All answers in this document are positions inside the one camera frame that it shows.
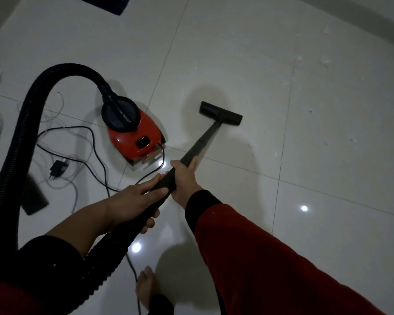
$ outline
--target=glossy floor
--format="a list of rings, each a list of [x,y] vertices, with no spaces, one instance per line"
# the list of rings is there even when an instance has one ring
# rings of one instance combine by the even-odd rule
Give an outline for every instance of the glossy floor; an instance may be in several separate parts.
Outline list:
[[[200,101],[242,114],[239,127],[213,139],[198,182],[394,314],[394,46],[299,0],[131,0],[120,17],[80,0],[22,0],[0,31],[0,166],[30,84],[66,62],[94,68],[156,121],[167,138],[163,171],[210,126]],[[160,159],[127,166],[107,139],[101,105],[89,81],[65,79],[41,129],[90,126],[110,185],[123,188]],[[41,143],[89,159],[102,178],[90,140],[74,129]],[[31,172],[50,205],[21,213],[20,245],[106,196],[75,163],[68,181],[46,181],[52,162],[36,150]],[[182,209],[169,200],[161,211],[137,238],[141,249],[130,250],[136,269],[156,270],[176,314],[218,314]],[[127,262],[75,313],[136,314]]]

